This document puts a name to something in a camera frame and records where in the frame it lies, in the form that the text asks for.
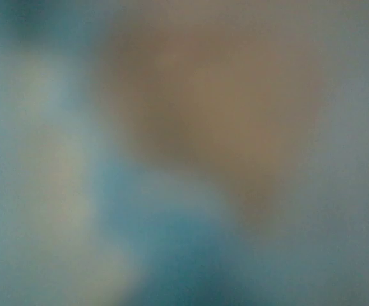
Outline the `blue translucent trash bag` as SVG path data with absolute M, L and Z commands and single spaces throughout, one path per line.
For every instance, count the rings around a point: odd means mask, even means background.
M 0 305 L 369 305 L 369 1 L 0 1 Z

